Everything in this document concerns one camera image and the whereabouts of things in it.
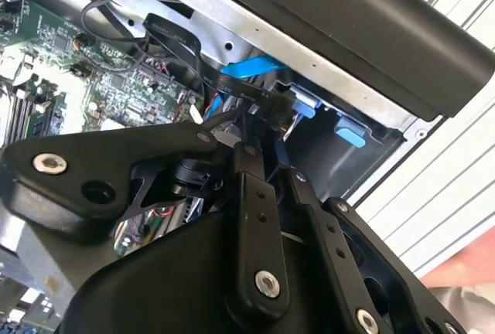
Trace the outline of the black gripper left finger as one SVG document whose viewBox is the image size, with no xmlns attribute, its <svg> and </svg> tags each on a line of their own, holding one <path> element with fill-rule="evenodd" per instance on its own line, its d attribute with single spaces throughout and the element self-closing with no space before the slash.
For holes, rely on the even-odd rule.
<svg viewBox="0 0 495 334">
<path fill-rule="evenodd" d="M 197 220 L 228 215 L 237 245 L 263 243 L 271 266 L 281 268 L 277 200 L 261 150 L 266 130 L 259 123 L 245 124 L 241 140 L 228 147 L 212 135 L 215 124 L 18 141 L 2 155 L 2 202 L 11 213 L 65 240 L 96 245 L 127 216 L 199 197 L 212 208 Z"/>
</svg>

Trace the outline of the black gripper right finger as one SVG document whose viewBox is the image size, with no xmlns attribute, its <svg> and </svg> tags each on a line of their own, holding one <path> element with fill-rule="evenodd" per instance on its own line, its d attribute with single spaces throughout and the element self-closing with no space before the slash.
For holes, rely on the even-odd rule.
<svg viewBox="0 0 495 334">
<path fill-rule="evenodd" d="M 304 278 L 309 301 L 332 333 L 462 333 L 461 324 L 345 200 L 320 201 L 309 177 L 276 144 L 277 180 L 287 213 L 282 225 L 300 236 L 315 263 Z"/>
</svg>

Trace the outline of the person's hand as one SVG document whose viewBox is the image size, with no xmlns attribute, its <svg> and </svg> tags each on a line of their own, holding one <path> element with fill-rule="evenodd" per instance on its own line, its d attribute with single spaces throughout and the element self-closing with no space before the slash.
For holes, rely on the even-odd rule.
<svg viewBox="0 0 495 334">
<path fill-rule="evenodd" d="M 421 278 L 427 288 L 494 283 L 494 228 L 476 238 Z"/>
</svg>

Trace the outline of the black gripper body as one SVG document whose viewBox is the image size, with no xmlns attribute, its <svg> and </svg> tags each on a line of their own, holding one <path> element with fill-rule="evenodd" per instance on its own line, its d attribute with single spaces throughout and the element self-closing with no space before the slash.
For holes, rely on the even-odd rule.
<svg viewBox="0 0 495 334">
<path fill-rule="evenodd" d="M 273 268 L 261 242 L 239 247 L 230 217 L 211 213 L 94 274 L 61 333 L 332 333 L 304 278 L 315 263 L 300 236 L 281 235 Z"/>
</svg>

